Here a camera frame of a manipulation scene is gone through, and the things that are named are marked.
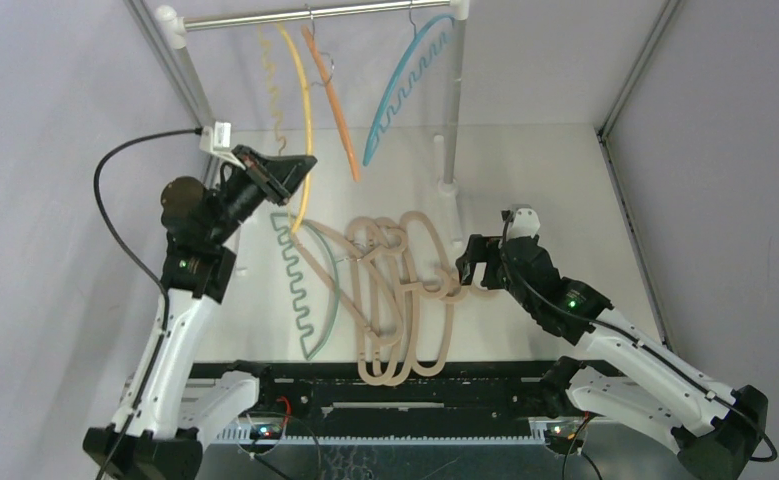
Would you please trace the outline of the blue wire hanger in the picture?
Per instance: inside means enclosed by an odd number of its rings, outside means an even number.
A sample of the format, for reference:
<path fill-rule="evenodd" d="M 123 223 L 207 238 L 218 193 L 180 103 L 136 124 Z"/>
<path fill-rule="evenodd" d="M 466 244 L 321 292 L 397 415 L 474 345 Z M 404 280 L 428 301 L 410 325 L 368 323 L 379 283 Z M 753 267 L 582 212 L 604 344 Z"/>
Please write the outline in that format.
<path fill-rule="evenodd" d="M 453 15 L 443 13 L 414 28 L 414 35 L 390 75 L 373 115 L 361 159 L 364 167 L 371 164 L 383 136 L 392 128 L 393 120 L 425 72 L 450 44 L 455 24 Z"/>

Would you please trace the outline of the orange wire hanger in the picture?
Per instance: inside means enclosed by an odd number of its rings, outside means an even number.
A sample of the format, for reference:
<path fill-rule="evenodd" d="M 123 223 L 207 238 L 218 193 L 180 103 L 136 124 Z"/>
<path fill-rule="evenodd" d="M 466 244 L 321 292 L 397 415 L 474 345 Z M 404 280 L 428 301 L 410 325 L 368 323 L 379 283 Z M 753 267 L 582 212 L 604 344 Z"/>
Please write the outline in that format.
<path fill-rule="evenodd" d="M 319 49 L 316 42 L 315 16 L 313 10 L 308 4 L 305 4 L 305 8 L 307 10 L 310 26 L 302 27 L 301 34 L 319 74 L 319 79 L 314 82 L 314 85 L 321 86 L 324 89 L 340 143 L 349 166 L 350 174 L 353 181 L 358 183 L 361 180 L 359 163 L 354 151 L 350 130 L 341 102 L 332 83 L 333 75 L 335 73 L 334 59 L 327 52 L 323 52 Z"/>

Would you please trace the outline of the green wire hanger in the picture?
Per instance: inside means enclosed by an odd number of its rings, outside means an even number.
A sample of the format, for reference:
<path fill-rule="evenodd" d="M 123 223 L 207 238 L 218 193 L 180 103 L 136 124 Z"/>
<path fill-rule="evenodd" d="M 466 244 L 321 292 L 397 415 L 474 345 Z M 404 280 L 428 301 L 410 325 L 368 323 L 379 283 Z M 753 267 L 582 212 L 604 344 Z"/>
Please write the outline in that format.
<path fill-rule="evenodd" d="M 308 236 L 321 250 L 324 264 L 320 264 L 320 267 L 330 268 L 331 288 L 320 304 L 321 319 L 318 320 L 314 304 L 309 302 L 310 289 L 305 284 L 305 257 L 297 250 L 298 244 L 290 231 L 287 215 L 282 212 L 271 213 L 269 221 L 283 261 L 302 359 L 312 362 L 327 345 L 341 307 L 341 290 L 336 283 L 339 279 L 338 260 L 326 235 L 320 233 L 313 224 L 304 222 Z"/>

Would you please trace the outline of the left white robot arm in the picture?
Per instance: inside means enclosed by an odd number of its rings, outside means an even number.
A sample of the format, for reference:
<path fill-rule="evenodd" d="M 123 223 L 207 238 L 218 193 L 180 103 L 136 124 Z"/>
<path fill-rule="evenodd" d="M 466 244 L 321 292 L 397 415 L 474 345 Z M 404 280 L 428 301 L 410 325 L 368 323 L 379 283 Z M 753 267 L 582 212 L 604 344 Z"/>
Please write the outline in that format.
<path fill-rule="evenodd" d="M 240 370 L 183 401 L 233 276 L 230 240 L 263 203 L 286 205 L 317 164 L 312 155 L 265 156 L 244 145 L 232 154 L 218 187 L 182 176 L 162 190 L 167 248 L 162 273 L 153 278 L 161 300 L 151 335 L 112 420 L 89 428 L 83 440 L 99 479 L 193 479 L 205 450 L 242 412 L 263 417 L 276 407 L 276 388 Z"/>

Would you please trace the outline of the yellow wire hanger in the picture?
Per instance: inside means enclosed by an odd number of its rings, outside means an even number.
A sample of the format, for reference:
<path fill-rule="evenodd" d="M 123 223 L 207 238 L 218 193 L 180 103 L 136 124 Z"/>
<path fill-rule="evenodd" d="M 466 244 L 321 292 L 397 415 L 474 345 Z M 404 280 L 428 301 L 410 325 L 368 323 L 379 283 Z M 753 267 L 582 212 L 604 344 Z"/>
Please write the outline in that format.
<path fill-rule="evenodd" d="M 302 110 L 304 119 L 304 134 L 305 134 L 305 152 L 307 154 L 314 153 L 314 121 L 313 121 L 313 108 L 311 99 L 311 88 L 314 86 L 312 79 L 307 76 L 305 68 L 305 61 L 302 59 L 301 51 L 292 39 L 288 31 L 280 24 L 276 23 L 275 28 L 280 36 L 285 41 L 288 48 L 290 57 L 292 59 L 295 73 L 300 85 L 300 95 L 302 100 Z M 272 61 L 272 47 L 273 43 L 264 35 L 261 27 L 257 29 L 259 43 L 262 48 L 261 60 L 263 68 L 266 72 L 265 83 L 267 92 L 270 95 L 269 111 L 274 119 L 273 133 L 275 141 L 279 145 L 278 153 L 282 154 L 287 146 L 287 137 L 281 134 L 280 126 L 283 121 L 282 110 L 278 106 L 279 99 L 281 97 L 279 88 L 277 86 L 275 75 L 277 71 L 277 65 Z M 287 219 L 289 221 L 289 235 L 294 238 L 298 231 L 306 225 L 306 215 L 310 206 L 311 196 L 314 190 L 318 188 L 322 190 L 325 187 L 321 180 L 315 181 L 313 174 L 309 173 L 306 177 L 305 183 L 302 187 L 301 200 L 299 209 L 296 213 L 292 211 L 290 207 L 287 208 Z"/>

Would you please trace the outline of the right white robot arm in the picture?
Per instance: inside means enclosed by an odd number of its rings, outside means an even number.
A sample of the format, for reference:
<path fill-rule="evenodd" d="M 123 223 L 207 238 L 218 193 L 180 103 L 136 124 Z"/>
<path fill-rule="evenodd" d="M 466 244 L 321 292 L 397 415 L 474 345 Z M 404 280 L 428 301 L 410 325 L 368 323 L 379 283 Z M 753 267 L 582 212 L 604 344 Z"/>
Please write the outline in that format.
<path fill-rule="evenodd" d="M 665 446 L 698 479 L 737 479 L 750 462 L 777 460 L 760 390 L 712 379 L 646 337 L 602 293 L 561 275 L 538 237 L 474 234 L 456 261 L 462 285 L 477 265 L 484 289 L 508 292 L 545 332 L 618 372 L 560 357 L 532 401 L 546 416 L 613 419 Z"/>

